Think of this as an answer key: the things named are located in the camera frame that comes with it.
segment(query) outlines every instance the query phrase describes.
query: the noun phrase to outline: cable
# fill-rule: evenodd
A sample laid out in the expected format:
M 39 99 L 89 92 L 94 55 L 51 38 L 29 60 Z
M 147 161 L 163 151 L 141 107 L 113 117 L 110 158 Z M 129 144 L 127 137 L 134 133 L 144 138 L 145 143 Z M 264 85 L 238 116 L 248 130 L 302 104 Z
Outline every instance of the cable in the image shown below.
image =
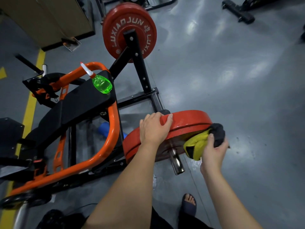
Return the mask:
M 74 211 L 77 211 L 77 210 L 79 210 L 79 209 L 81 209 L 81 208 L 83 208 L 83 207 L 85 207 L 85 206 L 90 206 L 90 205 L 97 205 L 97 203 L 90 203 L 90 204 L 81 206 L 81 207 L 79 207 L 79 208 L 76 208 L 75 210 L 73 210 L 73 211 L 69 212 L 68 214 L 66 214 L 66 216 L 70 215 L 70 214 L 71 214 L 72 212 L 74 212 Z

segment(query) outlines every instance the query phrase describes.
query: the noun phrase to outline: slipper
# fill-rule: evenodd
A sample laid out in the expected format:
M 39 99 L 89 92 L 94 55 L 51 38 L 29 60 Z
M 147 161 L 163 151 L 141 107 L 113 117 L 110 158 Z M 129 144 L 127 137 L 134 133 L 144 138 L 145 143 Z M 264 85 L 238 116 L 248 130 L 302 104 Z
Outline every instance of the slipper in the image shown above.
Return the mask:
M 182 211 L 182 212 L 184 212 L 184 213 L 187 213 L 187 214 L 189 214 L 189 215 L 195 217 L 195 215 L 196 215 L 196 210 L 197 210 L 197 202 L 196 202 L 196 199 L 194 198 L 193 195 L 189 194 L 189 195 L 191 195 L 191 196 L 194 198 L 194 201 L 195 201 L 195 204 L 196 204 L 196 205 L 194 205 L 194 204 L 192 204 L 191 202 L 187 202 L 187 201 L 185 200 L 185 196 L 186 196 L 186 195 L 187 195 L 187 193 L 186 193 L 186 194 L 183 196 L 183 198 L 182 198 L 182 204 L 181 204 L 181 209 L 180 209 L 180 211 Z

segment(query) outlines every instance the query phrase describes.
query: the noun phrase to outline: hand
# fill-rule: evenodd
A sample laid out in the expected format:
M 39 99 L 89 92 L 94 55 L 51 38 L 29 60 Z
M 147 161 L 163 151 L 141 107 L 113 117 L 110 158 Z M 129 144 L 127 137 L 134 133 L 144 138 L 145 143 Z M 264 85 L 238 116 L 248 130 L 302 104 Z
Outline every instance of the hand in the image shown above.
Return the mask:
M 173 114 L 167 117 L 166 123 L 160 124 L 160 112 L 147 114 L 144 120 L 140 120 L 140 140 L 141 144 L 152 143 L 159 146 L 168 135 L 170 126 L 173 123 Z
M 217 148 L 214 148 L 214 135 L 209 134 L 207 146 L 204 148 L 202 154 L 202 164 L 200 171 L 203 176 L 211 173 L 221 173 L 221 166 L 224 156 L 226 154 L 229 142 L 227 138 Z

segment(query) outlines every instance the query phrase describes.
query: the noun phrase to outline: foot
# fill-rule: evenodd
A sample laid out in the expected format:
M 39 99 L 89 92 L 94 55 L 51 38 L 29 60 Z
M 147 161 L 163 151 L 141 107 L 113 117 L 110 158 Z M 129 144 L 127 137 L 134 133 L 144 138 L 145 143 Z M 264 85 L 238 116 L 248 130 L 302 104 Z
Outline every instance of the foot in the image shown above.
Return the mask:
M 196 200 L 190 194 L 185 194 L 182 199 L 181 211 L 189 215 L 196 215 Z

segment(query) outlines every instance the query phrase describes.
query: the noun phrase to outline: yellow cloth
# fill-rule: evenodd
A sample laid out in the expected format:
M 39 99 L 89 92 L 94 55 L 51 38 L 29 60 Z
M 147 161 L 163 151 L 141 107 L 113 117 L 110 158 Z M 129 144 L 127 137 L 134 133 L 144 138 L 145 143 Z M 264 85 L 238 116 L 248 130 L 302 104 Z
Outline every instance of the yellow cloth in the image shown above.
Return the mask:
M 195 161 L 200 160 L 203 150 L 207 145 L 210 130 L 211 129 L 208 129 L 200 134 L 197 134 L 184 143 L 183 148 L 189 158 L 194 159 Z

